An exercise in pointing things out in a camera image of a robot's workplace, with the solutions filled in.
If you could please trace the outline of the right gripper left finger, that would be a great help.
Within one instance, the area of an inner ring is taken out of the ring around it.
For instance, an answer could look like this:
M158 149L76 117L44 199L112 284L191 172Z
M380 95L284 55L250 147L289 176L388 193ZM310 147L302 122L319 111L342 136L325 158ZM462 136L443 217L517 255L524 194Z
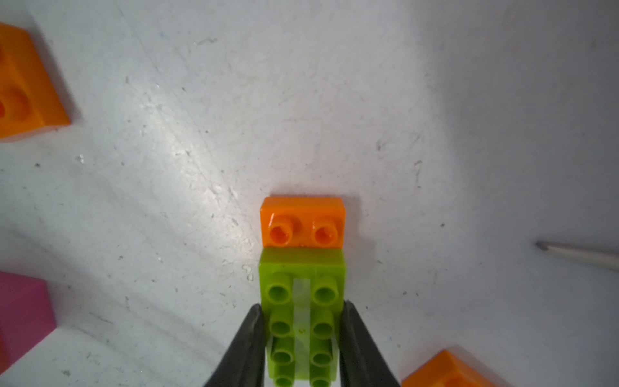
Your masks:
M252 306L229 348L204 387L262 387L265 371L265 319L260 304Z

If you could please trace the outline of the magenta lego brick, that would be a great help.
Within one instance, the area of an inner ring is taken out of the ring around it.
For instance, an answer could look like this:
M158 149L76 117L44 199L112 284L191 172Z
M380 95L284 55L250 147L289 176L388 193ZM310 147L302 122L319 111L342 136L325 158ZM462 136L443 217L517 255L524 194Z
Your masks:
M1 371L27 354L57 327L46 281L1 273Z

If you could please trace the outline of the long lime green lego brick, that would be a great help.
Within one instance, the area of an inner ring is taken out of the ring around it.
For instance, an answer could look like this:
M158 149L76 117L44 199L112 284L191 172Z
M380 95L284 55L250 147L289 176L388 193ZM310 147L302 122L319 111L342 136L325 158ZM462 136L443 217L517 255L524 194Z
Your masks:
M265 248L259 262L268 374L276 386L337 377L347 266L340 248Z

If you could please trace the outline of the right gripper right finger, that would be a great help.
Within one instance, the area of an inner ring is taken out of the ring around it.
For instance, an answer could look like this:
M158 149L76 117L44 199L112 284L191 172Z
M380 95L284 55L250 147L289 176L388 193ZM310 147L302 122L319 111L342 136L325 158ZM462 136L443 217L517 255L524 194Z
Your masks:
M339 350L341 386L400 386L350 301L343 303Z

